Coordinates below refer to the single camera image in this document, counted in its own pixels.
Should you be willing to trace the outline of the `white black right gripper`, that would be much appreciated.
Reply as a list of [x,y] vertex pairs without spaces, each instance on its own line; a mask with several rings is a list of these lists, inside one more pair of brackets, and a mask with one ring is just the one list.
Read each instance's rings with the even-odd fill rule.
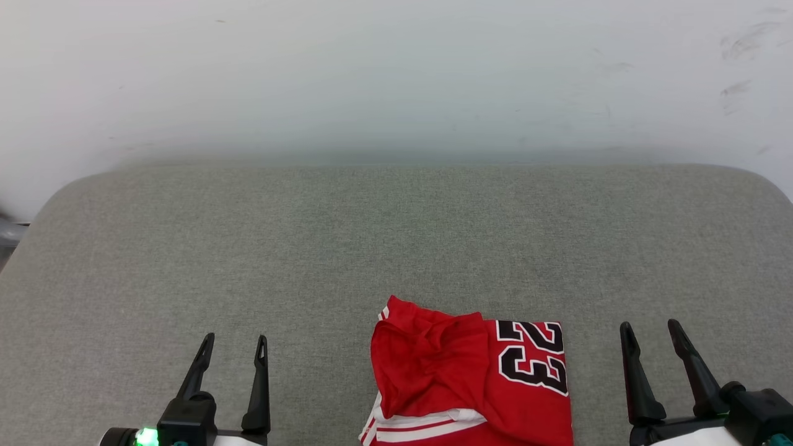
[[775,390],[748,391],[733,381],[719,386],[676,319],[667,327],[685,367],[696,417],[667,421],[642,366],[642,350],[629,322],[620,325],[629,446],[764,446],[774,434],[793,440],[793,404]]

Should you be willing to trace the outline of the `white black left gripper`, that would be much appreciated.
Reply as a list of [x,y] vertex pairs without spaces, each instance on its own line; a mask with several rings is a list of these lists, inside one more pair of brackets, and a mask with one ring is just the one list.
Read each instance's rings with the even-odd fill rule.
[[215,333],[208,333],[196,351],[182,385],[153,428],[110,428],[99,446],[268,446],[270,433],[268,341],[258,337],[255,376],[241,430],[216,427],[216,403],[201,392],[209,368]]

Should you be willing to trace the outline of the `grey metal frame bar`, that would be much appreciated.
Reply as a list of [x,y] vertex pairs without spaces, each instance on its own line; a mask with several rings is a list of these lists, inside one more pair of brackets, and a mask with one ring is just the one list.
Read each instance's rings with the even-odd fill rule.
[[28,221],[13,220],[0,211],[0,249],[17,248],[29,226]]

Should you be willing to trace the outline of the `red and white basketball jersey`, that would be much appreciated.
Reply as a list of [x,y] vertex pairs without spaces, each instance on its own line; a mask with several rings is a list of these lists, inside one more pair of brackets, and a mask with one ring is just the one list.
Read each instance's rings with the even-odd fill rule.
[[563,328],[389,297],[370,343],[361,446],[573,446]]

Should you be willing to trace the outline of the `grey fabric sofa seat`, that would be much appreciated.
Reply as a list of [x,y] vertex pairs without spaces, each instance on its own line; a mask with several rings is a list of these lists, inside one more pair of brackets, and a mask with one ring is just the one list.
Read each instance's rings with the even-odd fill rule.
[[618,327],[670,417],[693,398],[667,321],[720,383],[793,403],[793,203],[706,165],[148,167],[63,187],[0,272],[0,446],[155,424],[207,333],[240,427],[258,337],[272,446],[355,446],[394,295],[559,321],[577,446],[627,446]]

